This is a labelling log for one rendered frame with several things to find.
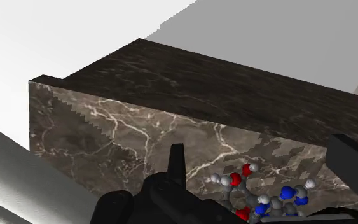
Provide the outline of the brown marble table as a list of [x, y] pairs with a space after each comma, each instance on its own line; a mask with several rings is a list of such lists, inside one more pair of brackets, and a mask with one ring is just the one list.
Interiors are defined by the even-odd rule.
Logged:
[[30, 151], [100, 196], [138, 193], [182, 143], [187, 189], [221, 202], [214, 173], [259, 170], [255, 195], [314, 179], [303, 214], [358, 210], [358, 195], [326, 165], [328, 139], [358, 142], [358, 95], [145, 39], [66, 78], [29, 81]]

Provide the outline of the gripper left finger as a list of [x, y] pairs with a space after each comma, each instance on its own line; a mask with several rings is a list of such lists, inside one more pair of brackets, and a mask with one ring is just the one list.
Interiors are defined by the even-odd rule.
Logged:
[[170, 147], [167, 171], [143, 181], [138, 194], [126, 190], [104, 194], [90, 224], [246, 224], [211, 199], [199, 199], [186, 189], [184, 145]]

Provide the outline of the red blue grey molecule model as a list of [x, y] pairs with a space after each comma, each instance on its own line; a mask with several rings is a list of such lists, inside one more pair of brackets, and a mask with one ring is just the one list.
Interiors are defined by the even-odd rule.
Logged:
[[[258, 164], [246, 163], [242, 166], [240, 174], [237, 172], [223, 176], [217, 173], [212, 174], [210, 180], [224, 187], [222, 205], [248, 224], [256, 224], [270, 218], [280, 219], [285, 216], [302, 216], [302, 213], [298, 211], [298, 207], [308, 204], [308, 191], [316, 187], [316, 181], [307, 179], [302, 185], [294, 187], [283, 186], [278, 196], [270, 197], [267, 194], [255, 195], [248, 189], [247, 180], [251, 174], [258, 170]], [[243, 193], [246, 201], [244, 208], [236, 209], [230, 202], [231, 192], [234, 191]]]

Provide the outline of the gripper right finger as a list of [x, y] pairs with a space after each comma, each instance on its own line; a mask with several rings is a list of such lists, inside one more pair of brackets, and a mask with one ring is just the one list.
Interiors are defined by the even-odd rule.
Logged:
[[345, 134], [329, 137], [326, 165], [358, 195], [358, 142]]

